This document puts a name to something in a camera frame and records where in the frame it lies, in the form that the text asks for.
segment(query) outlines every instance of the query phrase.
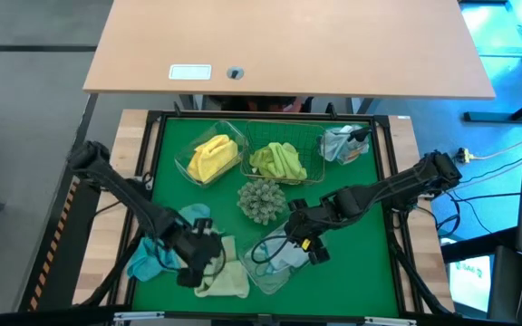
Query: green mat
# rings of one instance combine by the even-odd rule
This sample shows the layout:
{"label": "green mat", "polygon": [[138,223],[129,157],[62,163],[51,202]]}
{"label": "green mat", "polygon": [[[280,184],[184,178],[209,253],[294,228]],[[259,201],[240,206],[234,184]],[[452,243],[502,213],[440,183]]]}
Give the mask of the green mat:
{"label": "green mat", "polygon": [[[248,181],[239,167],[232,168],[206,189],[180,175],[174,164],[175,153],[215,122],[167,120],[153,201],[175,209],[195,203],[208,205],[218,228],[236,237],[238,250],[250,243],[251,238],[261,239],[280,226],[287,214],[270,226],[255,224],[246,218],[237,207],[237,190]],[[245,120],[230,122],[245,133]],[[317,124],[325,128],[343,125]],[[318,205],[320,196],[337,188],[376,181],[374,155],[370,150],[346,166],[325,162],[325,179],[321,183],[282,186],[282,189],[287,200],[305,198],[309,206],[314,206]],[[330,231],[324,237],[331,260],[319,265],[308,264],[275,294],[262,293],[249,280],[251,291],[246,299],[198,298],[193,289],[176,285],[176,274],[161,273],[148,282],[137,282],[132,308],[134,311],[397,317],[381,206],[375,205],[359,223]]]}

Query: gray floor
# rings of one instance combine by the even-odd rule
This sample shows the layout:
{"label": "gray floor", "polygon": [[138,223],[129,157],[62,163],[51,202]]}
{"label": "gray floor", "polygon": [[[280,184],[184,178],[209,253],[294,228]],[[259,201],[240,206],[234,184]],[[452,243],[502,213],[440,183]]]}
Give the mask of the gray floor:
{"label": "gray floor", "polygon": [[[513,0],[522,23],[522,1]],[[100,38],[109,0],[0,0],[0,43],[87,43]],[[522,52],[517,20],[504,7],[465,5],[463,14],[481,54],[505,47]],[[0,312],[15,307],[17,294],[37,245],[52,192],[73,140],[86,97],[82,84],[91,53],[0,53]],[[497,93],[495,101],[386,100],[376,113],[411,115],[420,153],[453,152],[468,147],[487,155],[522,140],[522,126],[471,125],[460,120],[467,110],[511,112],[522,106],[522,60],[483,57]],[[174,96],[101,96],[90,139],[111,146],[122,109],[171,110]],[[319,110],[327,101],[319,101]],[[485,162],[462,167],[474,176],[522,156],[522,147]],[[516,191],[521,169],[461,190],[463,197]],[[517,199],[477,202],[478,216],[491,230],[517,223]],[[439,218],[454,213],[445,198],[433,204]],[[457,236],[486,233],[463,206]]]}

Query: blue towel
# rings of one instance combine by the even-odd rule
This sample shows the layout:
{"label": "blue towel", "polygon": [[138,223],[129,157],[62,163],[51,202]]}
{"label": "blue towel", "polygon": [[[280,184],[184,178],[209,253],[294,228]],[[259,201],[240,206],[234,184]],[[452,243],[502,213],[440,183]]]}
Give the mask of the blue towel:
{"label": "blue towel", "polygon": [[[180,209],[179,214],[191,224],[197,218],[209,218],[210,208],[204,204],[193,204]],[[154,242],[148,237],[143,237],[132,257],[130,258],[126,274],[128,277],[136,277],[141,282],[146,282],[162,271],[176,272],[180,268],[179,259],[173,250],[159,249],[162,263],[168,268],[162,268],[156,258]]]}

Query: wooden desk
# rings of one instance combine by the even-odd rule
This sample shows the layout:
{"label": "wooden desk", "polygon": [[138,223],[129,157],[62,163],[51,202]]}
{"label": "wooden desk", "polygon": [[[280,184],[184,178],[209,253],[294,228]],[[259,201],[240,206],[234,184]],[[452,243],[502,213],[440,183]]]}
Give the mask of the wooden desk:
{"label": "wooden desk", "polygon": [[115,0],[84,89],[494,98],[455,0]]}
{"label": "wooden desk", "polygon": [[[121,123],[118,128],[114,147],[112,148],[111,163],[114,168],[125,177],[131,177],[138,160],[140,143],[147,117],[145,110],[125,110],[122,114]],[[408,117],[390,117],[392,142],[395,147],[396,160],[399,170],[410,168],[419,160],[416,140]],[[155,138],[150,139],[148,152],[154,147]],[[388,158],[382,156],[384,175],[390,175]],[[115,201],[115,198],[107,193],[102,193],[98,208],[102,208]],[[430,209],[428,203],[420,202],[421,206]],[[100,284],[109,272],[116,257],[118,242],[121,239],[122,225],[126,209],[116,206],[97,216],[94,220],[92,233],[88,242],[85,258],[82,264],[80,279],[73,297],[73,302],[78,303],[85,300],[93,289]],[[446,272],[440,253],[440,245],[434,220],[424,213],[413,211],[408,219],[411,245],[414,252],[416,267],[432,292],[439,298],[440,302],[454,310],[450,298],[450,290]],[[406,308],[413,311],[411,288],[405,273],[402,273],[402,286],[405,293]],[[121,280],[118,302],[123,302],[123,294],[126,287],[125,274]]]}

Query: yellow towel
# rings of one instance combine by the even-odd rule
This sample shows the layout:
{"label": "yellow towel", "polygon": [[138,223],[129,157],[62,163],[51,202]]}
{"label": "yellow towel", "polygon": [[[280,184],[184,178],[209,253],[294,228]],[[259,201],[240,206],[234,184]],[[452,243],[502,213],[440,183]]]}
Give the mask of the yellow towel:
{"label": "yellow towel", "polygon": [[219,170],[232,168],[238,162],[237,153],[235,141],[227,135],[216,135],[195,148],[187,171],[195,180],[207,183]]}

